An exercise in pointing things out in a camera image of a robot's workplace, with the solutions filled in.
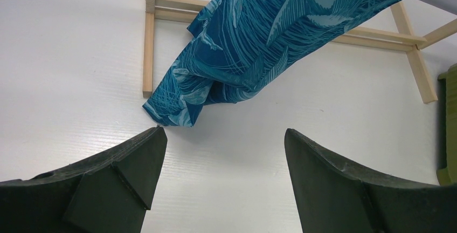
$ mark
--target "blue cloth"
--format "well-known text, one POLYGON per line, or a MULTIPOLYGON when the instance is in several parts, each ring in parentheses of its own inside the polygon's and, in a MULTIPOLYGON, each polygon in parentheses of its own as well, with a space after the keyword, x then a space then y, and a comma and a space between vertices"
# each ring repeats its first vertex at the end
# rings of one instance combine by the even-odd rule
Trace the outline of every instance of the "blue cloth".
POLYGON ((254 97, 297 60, 401 0, 212 0, 144 109, 192 127, 204 105, 254 97))

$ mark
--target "wooden frame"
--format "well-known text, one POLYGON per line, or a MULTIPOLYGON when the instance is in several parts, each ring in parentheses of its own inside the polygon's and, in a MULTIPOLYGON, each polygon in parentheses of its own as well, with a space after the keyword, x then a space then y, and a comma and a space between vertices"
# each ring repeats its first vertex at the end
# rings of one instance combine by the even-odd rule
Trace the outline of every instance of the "wooden frame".
MULTIPOLYGON (((143 96, 153 91, 154 20, 191 23, 198 12, 207 5, 202 0, 146 0, 146 25, 144 32, 143 96)), ((421 37, 413 32, 403 3, 391 6, 398 33, 356 27, 333 40, 334 43, 366 46, 405 52, 416 80, 422 101, 437 101, 437 93, 420 50, 457 33, 457 19, 421 37)))

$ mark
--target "fabric fold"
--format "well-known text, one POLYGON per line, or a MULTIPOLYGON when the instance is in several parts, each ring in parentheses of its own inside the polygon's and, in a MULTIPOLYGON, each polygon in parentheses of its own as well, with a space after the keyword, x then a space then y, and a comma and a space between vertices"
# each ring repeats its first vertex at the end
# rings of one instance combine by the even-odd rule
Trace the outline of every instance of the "fabric fold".
POLYGON ((161 125, 192 127, 204 105, 254 97, 299 59, 399 1, 212 0, 143 107, 161 125))

